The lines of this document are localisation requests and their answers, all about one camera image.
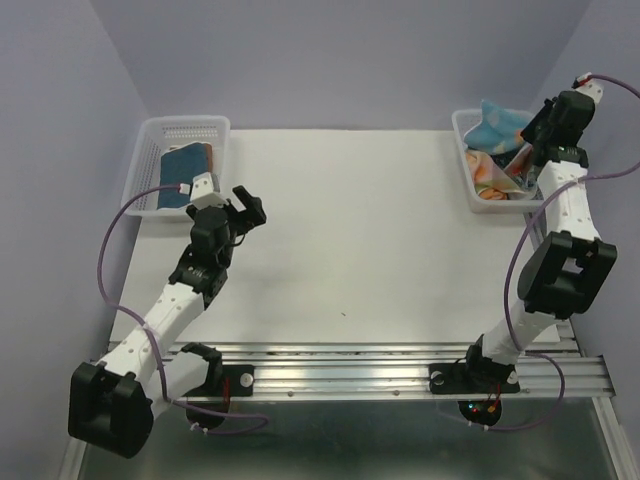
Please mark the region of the light blue spotted towel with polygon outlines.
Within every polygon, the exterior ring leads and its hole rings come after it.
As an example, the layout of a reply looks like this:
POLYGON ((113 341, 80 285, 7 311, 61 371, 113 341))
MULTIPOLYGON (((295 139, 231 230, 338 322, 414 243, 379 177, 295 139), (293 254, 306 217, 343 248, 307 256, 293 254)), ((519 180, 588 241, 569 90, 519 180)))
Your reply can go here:
POLYGON ((525 144, 522 131, 532 120, 531 113, 506 109, 489 100, 481 101, 480 112, 480 121, 463 136, 469 149, 493 155, 517 151, 525 144))

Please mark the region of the blue yellow tiger towel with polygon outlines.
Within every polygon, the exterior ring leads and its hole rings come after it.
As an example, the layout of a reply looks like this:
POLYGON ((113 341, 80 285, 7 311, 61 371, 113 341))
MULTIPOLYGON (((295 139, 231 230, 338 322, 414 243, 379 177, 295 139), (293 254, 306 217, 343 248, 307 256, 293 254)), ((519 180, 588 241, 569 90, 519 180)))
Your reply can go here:
MULTIPOLYGON (((160 184, 191 184, 195 176, 206 171, 205 152, 200 145, 166 152, 160 159, 160 184)), ((189 196, 177 191, 162 190, 158 193, 158 209, 178 209, 188 203, 189 196)))

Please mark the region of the brown orange towel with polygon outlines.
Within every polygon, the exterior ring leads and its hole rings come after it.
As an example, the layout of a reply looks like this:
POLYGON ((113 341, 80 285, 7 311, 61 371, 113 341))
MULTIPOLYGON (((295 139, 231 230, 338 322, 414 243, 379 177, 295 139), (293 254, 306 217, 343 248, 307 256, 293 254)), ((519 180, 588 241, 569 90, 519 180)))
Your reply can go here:
POLYGON ((209 172, 214 172, 216 165, 217 165, 217 150, 214 148, 212 143, 209 142, 191 142, 185 145, 171 145, 168 148, 168 152, 172 152, 172 151, 176 151, 176 150, 182 150, 184 148, 188 148, 194 145, 200 145, 204 148, 204 152, 205 152, 205 157, 206 157, 206 161, 207 161, 207 170, 209 172))

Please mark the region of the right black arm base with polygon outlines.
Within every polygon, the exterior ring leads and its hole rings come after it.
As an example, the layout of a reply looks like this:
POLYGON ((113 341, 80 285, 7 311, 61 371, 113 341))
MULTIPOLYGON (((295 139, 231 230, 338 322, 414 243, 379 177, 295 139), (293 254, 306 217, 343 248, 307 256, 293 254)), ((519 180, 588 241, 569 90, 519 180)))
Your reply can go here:
POLYGON ((435 395, 520 392, 515 366, 499 364, 485 357, 480 342, 471 345, 463 359, 431 363, 428 373, 429 390, 435 395))

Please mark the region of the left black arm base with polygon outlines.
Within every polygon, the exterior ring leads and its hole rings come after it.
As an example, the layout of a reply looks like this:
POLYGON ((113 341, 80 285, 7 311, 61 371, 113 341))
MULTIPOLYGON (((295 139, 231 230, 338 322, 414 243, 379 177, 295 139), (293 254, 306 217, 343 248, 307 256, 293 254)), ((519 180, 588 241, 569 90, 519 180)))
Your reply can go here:
POLYGON ((229 401, 232 397, 251 397, 255 381, 255 366, 252 364, 225 364, 222 353, 202 343, 191 342, 183 346, 181 355, 187 360, 196 360, 190 372, 204 373, 199 380, 189 380, 185 397, 220 397, 229 401))

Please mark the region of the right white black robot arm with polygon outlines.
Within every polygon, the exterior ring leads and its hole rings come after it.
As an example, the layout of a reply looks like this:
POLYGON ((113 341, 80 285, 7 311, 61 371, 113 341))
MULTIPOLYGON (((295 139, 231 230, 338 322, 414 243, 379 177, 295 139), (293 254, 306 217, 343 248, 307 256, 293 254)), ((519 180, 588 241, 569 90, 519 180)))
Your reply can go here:
POLYGON ((604 93, 593 80, 545 101, 525 127, 529 171, 544 203, 547 234, 524 264, 517 300, 506 302, 505 319, 469 347, 460 366, 463 384, 482 390, 503 382, 520 354, 557 320, 585 312, 616 259, 591 219, 586 187, 588 156, 578 142, 604 93))

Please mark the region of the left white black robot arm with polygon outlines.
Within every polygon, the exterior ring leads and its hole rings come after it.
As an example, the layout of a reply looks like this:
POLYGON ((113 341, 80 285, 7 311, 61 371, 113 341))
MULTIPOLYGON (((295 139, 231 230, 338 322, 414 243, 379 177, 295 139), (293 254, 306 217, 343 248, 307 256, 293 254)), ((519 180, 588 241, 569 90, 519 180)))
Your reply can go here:
POLYGON ((192 429, 216 435, 224 420, 234 415, 232 395, 252 393, 243 381, 252 377, 252 366, 225 369, 214 347, 191 342, 170 363, 163 358, 220 293, 235 248, 247 233, 266 223, 262 201, 236 186, 233 193, 243 206, 237 209, 215 191, 207 176, 157 189, 188 197, 189 244, 145 315, 109 296, 103 298, 137 325, 102 358, 81 363, 70 381, 69 435, 127 459, 140 452, 155 420, 168 408, 187 410, 192 429))

